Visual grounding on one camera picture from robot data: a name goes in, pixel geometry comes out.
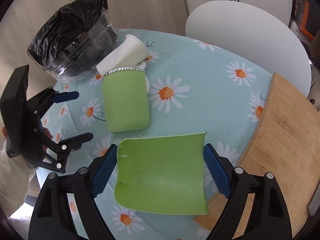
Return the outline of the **white sleeve forearm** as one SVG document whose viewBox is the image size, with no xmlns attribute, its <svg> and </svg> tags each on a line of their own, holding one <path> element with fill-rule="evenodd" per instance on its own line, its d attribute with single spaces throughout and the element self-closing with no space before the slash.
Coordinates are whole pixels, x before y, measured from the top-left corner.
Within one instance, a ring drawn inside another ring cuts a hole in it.
<svg viewBox="0 0 320 240">
<path fill-rule="evenodd" d="M 1 150 L 1 208 L 5 216 L 10 217 L 23 205 L 37 169 L 30 168 L 21 155 L 9 158 L 6 148 L 7 141 Z"/>
</svg>

